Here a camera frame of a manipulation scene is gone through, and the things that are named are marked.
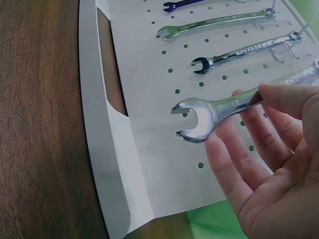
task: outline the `purple wrench handle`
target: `purple wrench handle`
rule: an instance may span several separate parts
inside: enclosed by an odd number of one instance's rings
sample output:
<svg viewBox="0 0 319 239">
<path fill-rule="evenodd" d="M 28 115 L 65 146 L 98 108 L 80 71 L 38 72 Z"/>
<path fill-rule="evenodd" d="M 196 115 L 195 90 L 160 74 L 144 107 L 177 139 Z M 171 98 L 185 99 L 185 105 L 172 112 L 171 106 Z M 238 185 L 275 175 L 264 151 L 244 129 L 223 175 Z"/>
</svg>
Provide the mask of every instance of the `purple wrench handle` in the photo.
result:
<svg viewBox="0 0 319 239">
<path fill-rule="evenodd" d="M 165 2 L 163 4 L 163 6 L 167 6 L 167 8 L 165 8 L 164 11 L 172 12 L 179 7 L 190 5 L 193 3 L 200 2 L 200 1 L 205 1 L 205 0 L 183 0 L 183 1 L 178 1 L 178 2 Z"/>
</svg>

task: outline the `wrench handle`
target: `wrench handle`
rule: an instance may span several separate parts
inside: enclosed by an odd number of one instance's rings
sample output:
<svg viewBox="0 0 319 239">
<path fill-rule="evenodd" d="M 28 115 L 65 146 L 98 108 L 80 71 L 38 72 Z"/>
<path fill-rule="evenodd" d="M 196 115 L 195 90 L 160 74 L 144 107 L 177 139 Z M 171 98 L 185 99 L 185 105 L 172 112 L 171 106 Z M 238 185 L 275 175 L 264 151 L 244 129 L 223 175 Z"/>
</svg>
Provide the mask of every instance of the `wrench handle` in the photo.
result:
<svg viewBox="0 0 319 239">
<path fill-rule="evenodd" d="M 209 19 L 205 21 L 194 22 L 194 23 L 183 25 L 183 26 L 179 26 L 178 28 L 180 29 L 180 31 L 188 31 L 191 29 L 198 29 L 198 28 L 207 27 L 207 26 L 220 25 L 220 24 L 231 23 L 236 21 L 252 20 L 252 19 L 258 19 L 263 17 L 269 17 L 266 9 L 260 12 L 238 14 L 238 15 L 225 16 L 225 17 L 213 18 L 213 19 Z"/>
<path fill-rule="evenodd" d="M 276 37 L 267 41 L 262 41 L 250 46 L 240 48 L 235 51 L 231 51 L 221 56 L 215 56 L 213 58 L 209 58 L 213 61 L 211 68 L 212 69 L 216 68 L 227 62 L 238 60 L 245 56 L 254 55 L 256 53 L 269 50 L 279 45 L 288 44 L 292 42 L 300 42 L 302 39 L 296 38 L 297 35 L 298 35 L 297 32 L 291 32 L 290 34 L 285 36 Z"/>
<path fill-rule="evenodd" d="M 314 78 L 319 77 L 318 62 L 319 59 L 316 59 L 313 66 L 277 80 L 273 80 L 270 83 L 276 85 L 302 85 L 311 82 Z M 258 92 L 258 87 L 220 101 L 211 102 L 212 105 L 215 105 L 215 109 L 218 111 L 217 115 L 219 121 L 222 121 L 231 115 L 241 113 L 261 103 L 263 103 L 263 99 Z"/>
<path fill-rule="evenodd" d="M 176 8 L 178 8 L 178 7 L 187 6 L 193 3 L 197 3 L 200 1 L 205 1 L 205 0 L 183 0 L 183 1 L 178 1 L 175 4 L 176 4 Z"/>
</svg>

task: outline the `wrench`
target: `wrench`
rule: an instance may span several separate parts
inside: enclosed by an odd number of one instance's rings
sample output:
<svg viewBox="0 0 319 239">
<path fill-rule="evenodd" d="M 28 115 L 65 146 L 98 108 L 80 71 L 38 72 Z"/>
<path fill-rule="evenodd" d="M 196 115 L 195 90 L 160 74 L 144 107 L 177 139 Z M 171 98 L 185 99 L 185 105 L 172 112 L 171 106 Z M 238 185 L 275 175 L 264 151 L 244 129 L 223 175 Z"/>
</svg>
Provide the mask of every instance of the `wrench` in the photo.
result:
<svg viewBox="0 0 319 239">
<path fill-rule="evenodd" d="M 302 41 L 301 34 L 310 26 L 310 23 L 305 25 L 300 32 L 291 32 L 287 35 L 262 41 L 250 46 L 240 48 L 238 50 L 231 51 L 221 56 L 214 56 L 212 58 L 198 57 L 192 61 L 191 65 L 202 64 L 202 69 L 194 71 L 198 75 L 205 75 L 210 70 L 221 66 L 225 63 L 241 59 L 245 56 L 254 55 L 256 53 L 272 49 L 274 47 L 289 44 L 289 43 L 300 43 Z"/>
<path fill-rule="evenodd" d="M 178 2 L 165 2 L 163 6 L 167 6 L 167 8 L 165 8 L 164 11 L 172 12 L 179 7 L 190 5 L 200 1 L 205 1 L 205 0 L 183 0 Z"/>
<path fill-rule="evenodd" d="M 253 20 L 253 19 L 259 19 L 259 18 L 275 19 L 275 16 L 277 15 L 277 13 L 281 12 L 281 11 L 274 10 L 275 3 L 276 3 L 276 0 L 274 0 L 272 8 L 265 8 L 259 12 L 213 18 L 213 19 L 194 22 L 194 23 L 190 23 L 190 24 L 186 24 L 182 26 L 164 26 L 160 30 L 158 30 L 157 35 L 162 36 L 162 39 L 165 41 L 170 38 L 176 37 L 182 32 L 187 32 L 192 29 L 199 29 L 199 28 L 203 28 L 207 26 L 221 25 L 225 23 L 244 21 L 244 20 Z"/>
<path fill-rule="evenodd" d="M 271 81 L 272 84 L 301 85 L 315 81 L 319 77 L 319 59 L 311 67 L 294 74 Z M 179 102 L 172 108 L 171 113 L 188 113 L 190 109 L 197 115 L 197 126 L 176 132 L 175 136 L 191 143 L 203 143 L 210 134 L 226 118 L 243 112 L 263 103 L 258 87 L 219 101 L 206 101 L 189 98 Z"/>
</svg>

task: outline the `cardboard slot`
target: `cardboard slot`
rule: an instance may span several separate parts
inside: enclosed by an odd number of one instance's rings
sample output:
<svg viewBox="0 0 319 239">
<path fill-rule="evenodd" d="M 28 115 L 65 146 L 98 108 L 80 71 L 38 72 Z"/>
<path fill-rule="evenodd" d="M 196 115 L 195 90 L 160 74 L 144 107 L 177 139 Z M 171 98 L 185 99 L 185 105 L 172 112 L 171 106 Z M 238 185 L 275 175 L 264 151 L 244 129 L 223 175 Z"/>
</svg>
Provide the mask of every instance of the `cardboard slot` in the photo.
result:
<svg viewBox="0 0 319 239">
<path fill-rule="evenodd" d="M 99 9 L 97 10 L 97 12 L 102 67 L 107 99 L 116 111 L 124 114 L 125 116 L 128 116 L 119 76 L 119 70 L 117 67 L 111 24 L 110 21 Z"/>
</svg>

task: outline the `white pegboard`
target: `white pegboard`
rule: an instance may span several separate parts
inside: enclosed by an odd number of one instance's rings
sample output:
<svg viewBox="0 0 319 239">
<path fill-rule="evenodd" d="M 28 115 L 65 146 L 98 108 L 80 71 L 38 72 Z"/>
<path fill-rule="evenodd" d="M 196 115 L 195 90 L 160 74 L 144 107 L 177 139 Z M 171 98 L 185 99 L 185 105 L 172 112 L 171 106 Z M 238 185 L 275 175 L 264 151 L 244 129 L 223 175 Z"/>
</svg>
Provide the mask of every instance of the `white pegboard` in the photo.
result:
<svg viewBox="0 0 319 239">
<path fill-rule="evenodd" d="M 284 3 L 278 0 L 276 10 L 282 11 L 278 15 L 278 23 L 271 23 L 263 28 L 257 28 L 250 21 L 229 24 L 164 42 L 156 38 L 157 31 L 163 26 L 184 25 L 261 11 L 271 7 L 272 1 L 250 1 L 242 4 L 235 0 L 208 0 L 172 13 L 162 10 L 164 2 L 166 1 L 109 1 L 124 98 L 156 218 L 224 199 L 209 168 L 204 145 L 183 142 L 174 137 L 176 131 L 196 124 L 192 113 L 185 118 L 170 114 L 176 103 L 190 97 L 219 100 L 230 96 L 236 89 L 247 90 L 260 82 L 271 81 L 308 67 L 314 57 L 319 56 L 317 42 L 304 34 L 304 40 L 297 46 L 297 51 L 310 51 L 313 57 L 304 55 L 299 60 L 290 59 L 282 64 L 274 61 L 270 52 L 266 51 L 216 68 L 206 76 L 196 76 L 190 63 L 197 57 L 221 55 L 290 31 L 299 31 L 301 26 Z M 240 125 L 240 118 L 235 118 L 247 147 L 253 145 L 246 128 Z M 263 163 L 256 151 L 252 152 L 252 156 Z M 198 163 L 203 163 L 202 169 L 198 168 Z"/>
</svg>

